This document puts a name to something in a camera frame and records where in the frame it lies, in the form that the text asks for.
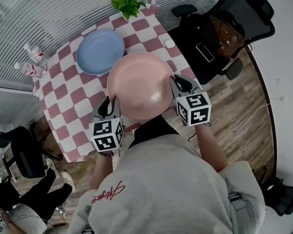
white shoe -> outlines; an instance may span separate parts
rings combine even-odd
[[[62,176],[63,176],[63,179],[64,179],[64,183],[68,184],[68,185],[70,185],[72,187],[72,192],[75,191],[76,187],[75,187],[75,184],[73,182],[72,176],[67,171],[62,172]]]
[[[50,158],[46,158],[45,161],[47,162],[47,167],[49,169],[52,169],[55,173],[55,179],[59,178],[60,177],[60,173],[59,171],[55,168],[55,165],[54,165],[54,162],[52,159]]]

water bottle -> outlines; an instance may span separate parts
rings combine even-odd
[[[29,58],[31,58],[37,66],[48,70],[48,59],[47,56],[42,52],[42,50],[36,46],[31,48],[28,43],[25,43],[23,49],[27,51]]]
[[[32,77],[41,78],[46,72],[43,68],[36,65],[30,64],[28,62],[14,64],[14,68],[19,70],[22,74]]]

checkered tablecloth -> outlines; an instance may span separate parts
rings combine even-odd
[[[113,29],[125,42],[126,53],[150,52],[165,60],[174,73],[195,78],[179,49],[164,47],[171,39],[155,18],[156,5],[147,5],[137,18],[124,20],[121,13],[112,15],[74,36],[51,57],[54,64],[41,78],[34,78],[34,95],[38,96],[55,140],[68,162],[82,161],[94,150],[88,138],[93,108],[107,95],[108,74],[91,76],[84,73],[76,62],[76,51],[82,40],[98,29]],[[126,132],[140,124],[122,116]]]

phone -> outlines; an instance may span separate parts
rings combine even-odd
[[[210,53],[207,47],[205,47],[202,43],[199,43],[195,47],[197,48],[198,51],[200,51],[202,56],[204,56],[208,62],[211,62],[212,60],[215,59],[215,57]]]

red embroidered text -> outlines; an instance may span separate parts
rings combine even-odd
[[[111,190],[109,191],[103,191],[101,195],[99,196],[94,196],[93,200],[91,201],[91,204],[94,204],[96,201],[99,201],[101,199],[106,199],[106,200],[112,200],[112,198],[121,193],[123,191],[123,189],[125,188],[125,185],[120,186],[122,180],[118,183],[118,185],[116,186],[116,188],[113,190],[113,186],[111,187]]]

